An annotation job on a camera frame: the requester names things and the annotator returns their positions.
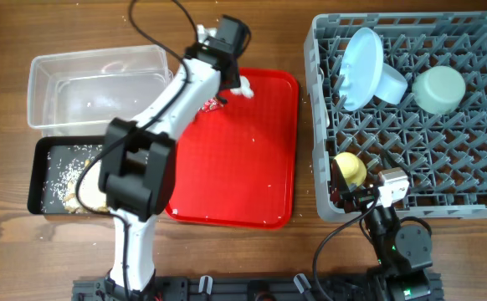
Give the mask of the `yellow plastic cup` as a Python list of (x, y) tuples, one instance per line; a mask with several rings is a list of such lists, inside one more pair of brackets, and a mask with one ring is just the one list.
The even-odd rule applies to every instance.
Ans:
[(335, 156), (334, 161), (340, 168), (348, 186), (361, 186), (367, 177), (367, 169), (360, 158), (350, 152), (342, 152)]

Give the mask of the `white tissue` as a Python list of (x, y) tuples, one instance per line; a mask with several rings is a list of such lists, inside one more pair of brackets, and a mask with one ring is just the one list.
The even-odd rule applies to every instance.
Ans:
[(244, 76), (240, 76), (239, 79), (240, 86), (238, 88), (230, 89), (230, 93), (234, 95), (241, 95), (246, 99), (252, 99), (254, 97), (254, 92), (251, 89), (249, 80)]

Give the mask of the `red candy wrapper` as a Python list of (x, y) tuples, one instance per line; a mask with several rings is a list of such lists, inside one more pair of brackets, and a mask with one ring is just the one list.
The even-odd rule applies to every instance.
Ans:
[(208, 113), (219, 110), (222, 109), (226, 103), (227, 101), (223, 98), (213, 97), (204, 103), (204, 105), (200, 108), (200, 111), (203, 113)]

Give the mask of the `light blue bowl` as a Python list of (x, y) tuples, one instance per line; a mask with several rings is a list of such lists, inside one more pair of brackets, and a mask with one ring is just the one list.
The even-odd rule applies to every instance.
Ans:
[(382, 74), (374, 95), (388, 104), (398, 105), (408, 88), (402, 74), (388, 64), (382, 66)]

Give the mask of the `light blue plate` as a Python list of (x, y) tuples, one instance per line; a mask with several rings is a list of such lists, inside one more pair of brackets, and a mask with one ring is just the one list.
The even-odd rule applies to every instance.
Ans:
[(370, 28), (358, 29), (342, 56), (339, 75), (343, 78), (339, 95), (345, 110), (364, 107), (374, 96), (384, 65), (380, 37)]

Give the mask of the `pale green bowl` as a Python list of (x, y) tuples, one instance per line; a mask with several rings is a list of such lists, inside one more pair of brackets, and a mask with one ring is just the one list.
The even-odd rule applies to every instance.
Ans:
[(466, 83), (457, 70), (436, 66), (414, 80), (412, 93), (422, 110), (433, 115), (447, 115), (459, 107), (466, 93)]

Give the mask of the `white plastic spoon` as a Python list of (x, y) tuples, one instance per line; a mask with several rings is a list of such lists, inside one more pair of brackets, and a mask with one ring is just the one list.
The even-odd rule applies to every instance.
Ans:
[(324, 92), (323, 92), (323, 84), (324, 84), (325, 75), (324, 75), (324, 72), (320, 66), (318, 66), (317, 73), (318, 73), (318, 80), (320, 81), (320, 88), (321, 88), (321, 92), (322, 92), (321, 103), (322, 103), (322, 106), (324, 109), (324, 116), (325, 116), (325, 120), (326, 120), (326, 128), (328, 128), (330, 126), (331, 122), (330, 122), (330, 118), (329, 118), (329, 115), (327, 112), (326, 100), (325, 100), (325, 96), (324, 96)]

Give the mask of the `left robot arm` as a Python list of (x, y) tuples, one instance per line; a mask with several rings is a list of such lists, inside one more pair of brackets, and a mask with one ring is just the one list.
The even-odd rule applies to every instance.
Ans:
[(240, 86), (238, 58), (250, 39), (247, 24), (222, 16), (213, 36), (186, 49), (172, 82), (147, 109), (109, 123), (98, 186), (115, 222), (115, 262), (105, 278), (111, 297), (155, 298), (154, 226), (175, 187), (177, 142), (208, 100)]

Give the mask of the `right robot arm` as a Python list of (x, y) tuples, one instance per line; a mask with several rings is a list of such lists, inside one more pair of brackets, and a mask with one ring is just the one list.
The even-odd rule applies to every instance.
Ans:
[(412, 217), (406, 225), (394, 203), (406, 198), (410, 180), (399, 166), (381, 171), (371, 188), (352, 190), (334, 162), (331, 200), (345, 212), (357, 212), (379, 265), (368, 271), (378, 300), (420, 300), (431, 295), (427, 268), (433, 265), (431, 230), (422, 219)]

